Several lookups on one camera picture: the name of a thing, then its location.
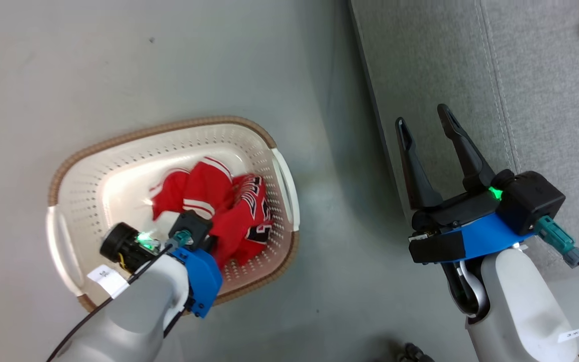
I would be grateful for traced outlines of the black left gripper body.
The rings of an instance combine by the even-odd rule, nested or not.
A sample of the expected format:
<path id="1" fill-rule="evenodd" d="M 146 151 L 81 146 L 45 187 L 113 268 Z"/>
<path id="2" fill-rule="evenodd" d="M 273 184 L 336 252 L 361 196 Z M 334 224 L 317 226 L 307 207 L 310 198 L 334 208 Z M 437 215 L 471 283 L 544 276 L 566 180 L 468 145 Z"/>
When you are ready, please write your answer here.
<path id="1" fill-rule="evenodd" d="M 127 273 L 134 274 L 164 250 L 164 242 L 125 222 L 111 227 L 103 237 L 100 254 Z"/>

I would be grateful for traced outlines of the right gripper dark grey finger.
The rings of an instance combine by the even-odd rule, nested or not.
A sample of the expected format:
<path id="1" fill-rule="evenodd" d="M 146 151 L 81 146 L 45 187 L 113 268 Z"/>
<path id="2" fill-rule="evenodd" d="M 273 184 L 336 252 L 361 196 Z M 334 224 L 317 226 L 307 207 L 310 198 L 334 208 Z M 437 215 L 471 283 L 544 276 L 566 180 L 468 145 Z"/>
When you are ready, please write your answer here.
<path id="1" fill-rule="evenodd" d="M 416 142 L 404 118 L 396 119 L 395 128 L 410 208 L 416 210 L 439 206 L 443 197 L 434 190 L 421 165 Z"/>
<path id="2" fill-rule="evenodd" d="M 444 135 L 452 141 L 455 148 L 463 172 L 462 185 L 464 189 L 467 192 L 487 190 L 491 186 L 492 179 L 496 176 L 489 163 L 447 105 L 438 105 L 437 114 Z"/>

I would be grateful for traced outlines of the cream perforated laundry basket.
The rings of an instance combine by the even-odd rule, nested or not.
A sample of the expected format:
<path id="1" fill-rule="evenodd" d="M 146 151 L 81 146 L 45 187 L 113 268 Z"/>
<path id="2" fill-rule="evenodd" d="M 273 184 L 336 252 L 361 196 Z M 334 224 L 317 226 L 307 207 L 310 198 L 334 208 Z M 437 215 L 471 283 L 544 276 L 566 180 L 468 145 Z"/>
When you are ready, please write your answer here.
<path id="1" fill-rule="evenodd" d="M 88 273 L 108 265 L 128 277 L 99 253 L 106 232 L 118 222 L 151 230 L 150 188 L 166 171 L 191 168 L 205 156 L 222 162 L 232 175 L 261 175 L 273 222 L 262 253 L 244 265 L 232 262 L 223 268 L 216 304 L 255 291 L 287 271 L 299 249 L 300 209 L 292 174 L 275 140 L 259 124 L 237 116 L 172 122 L 87 147 L 65 160 L 53 176 L 48 248 L 61 280 L 86 311 L 109 296 Z"/>

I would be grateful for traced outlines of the grey fabric sofa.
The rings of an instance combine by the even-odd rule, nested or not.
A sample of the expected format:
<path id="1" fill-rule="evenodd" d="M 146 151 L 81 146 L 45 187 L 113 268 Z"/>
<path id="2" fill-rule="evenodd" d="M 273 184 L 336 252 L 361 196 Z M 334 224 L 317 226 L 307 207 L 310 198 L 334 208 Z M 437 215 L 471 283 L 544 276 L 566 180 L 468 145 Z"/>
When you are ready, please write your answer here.
<path id="1" fill-rule="evenodd" d="M 495 172 L 536 171 L 565 194 L 556 220 L 579 246 L 579 0 L 351 0 L 351 13 L 406 223 L 397 118 L 432 186 L 464 191 L 445 104 Z"/>

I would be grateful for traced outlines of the red jersey garment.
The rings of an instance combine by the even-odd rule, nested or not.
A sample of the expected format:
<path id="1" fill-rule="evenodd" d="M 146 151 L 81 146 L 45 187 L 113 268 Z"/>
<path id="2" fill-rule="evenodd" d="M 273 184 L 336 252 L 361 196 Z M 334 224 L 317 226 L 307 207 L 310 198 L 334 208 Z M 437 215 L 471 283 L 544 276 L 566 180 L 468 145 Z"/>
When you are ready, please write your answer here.
<path id="1" fill-rule="evenodd" d="M 149 188 L 152 220 L 165 212 L 195 211 L 210 220 L 212 251 L 219 267 L 234 260 L 244 265 L 265 250 L 272 230 L 272 217 L 261 175 L 232 175 L 225 163 L 204 157 L 191 169 L 175 167 L 164 172 Z"/>

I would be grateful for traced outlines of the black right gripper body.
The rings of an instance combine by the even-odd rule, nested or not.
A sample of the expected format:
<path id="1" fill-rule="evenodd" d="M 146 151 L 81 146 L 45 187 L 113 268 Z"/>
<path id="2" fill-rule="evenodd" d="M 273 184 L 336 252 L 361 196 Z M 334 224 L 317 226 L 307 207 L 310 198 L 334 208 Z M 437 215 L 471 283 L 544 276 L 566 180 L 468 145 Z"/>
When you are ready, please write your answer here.
<path id="1" fill-rule="evenodd" d="M 492 188 L 480 192 L 465 192 L 443 202 L 435 208 L 414 210 L 412 229 L 415 233 L 409 241 L 409 252 L 416 263 L 444 263 L 444 252 L 450 250 L 450 242 L 444 246 L 442 234 L 452 232 L 484 216 L 496 213 L 501 192 Z"/>

